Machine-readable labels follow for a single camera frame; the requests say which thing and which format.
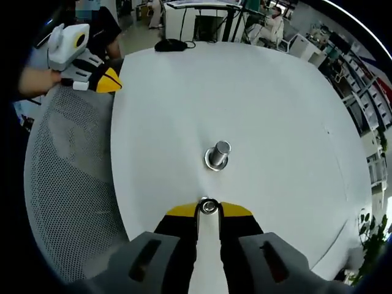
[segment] person's hand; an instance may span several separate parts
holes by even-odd
[[[46,94],[60,81],[60,72],[51,69],[37,70],[25,67],[20,76],[18,90],[24,96],[37,97]]]

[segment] face mask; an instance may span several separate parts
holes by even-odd
[[[79,20],[91,20],[92,11],[99,10],[100,0],[79,0],[75,5],[75,16]]]

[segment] green plant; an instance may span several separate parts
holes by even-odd
[[[380,145],[383,151],[386,152],[388,149],[388,140],[385,138],[384,130],[381,127],[378,127],[377,131],[379,132]]]
[[[361,265],[361,268],[358,271],[358,274],[353,276],[350,280],[352,281],[352,285],[357,284],[364,275],[369,273],[381,253],[381,249],[385,244],[385,227],[387,222],[386,215],[383,216],[381,224],[375,229],[375,218],[373,216],[372,221],[369,225],[370,214],[367,215],[361,214],[360,220],[358,220],[358,229],[360,233],[360,240],[364,251],[364,261]]]

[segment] white round table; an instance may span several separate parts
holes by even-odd
[[[207,195],[250,209],[264,232],[277,233],[313,268],[371,199],[355,125],[312,64],[266,48],[200,42],[180,53],[128,55],[120,79],[111,164],[129,239],[153,232],[170,208]],[[203,155],[219,140],[232,153],[214,172]],[[335,248],[338,256],[347,242]]]

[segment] black computer mouse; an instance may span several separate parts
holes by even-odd
[[[193,47],[188,47],[187,43],[180,40],[164,39],[156,43],[154,48],[155,51],[158,52],[173,52],[173,51],[184,51],[187,48],[193,48]]]

